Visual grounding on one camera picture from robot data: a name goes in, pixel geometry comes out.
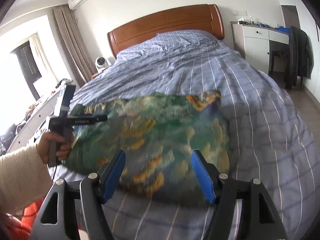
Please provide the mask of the person's left hand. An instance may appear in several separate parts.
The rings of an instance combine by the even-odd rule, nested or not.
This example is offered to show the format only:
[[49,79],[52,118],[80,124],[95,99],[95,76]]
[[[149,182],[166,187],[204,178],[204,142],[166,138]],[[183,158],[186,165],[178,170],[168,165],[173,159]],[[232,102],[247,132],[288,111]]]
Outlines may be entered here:
[[68,138],[62,137],[55,132],[44,132],[37,142],[37,152],[44,164],[48,164],[49,160],[49,145],[50,142],[60,143],[60,149],[56,151],[56,157],[59,161],[67,160],[72,149],[74,135]]

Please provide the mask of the cream sleeve left forearm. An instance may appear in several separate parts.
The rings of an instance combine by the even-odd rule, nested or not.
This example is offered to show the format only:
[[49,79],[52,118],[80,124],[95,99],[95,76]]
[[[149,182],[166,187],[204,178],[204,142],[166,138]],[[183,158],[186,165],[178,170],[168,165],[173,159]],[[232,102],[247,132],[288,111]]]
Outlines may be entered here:
[[1,156],[1,213],[15,214],[44,197],[53,182],[36,144]]

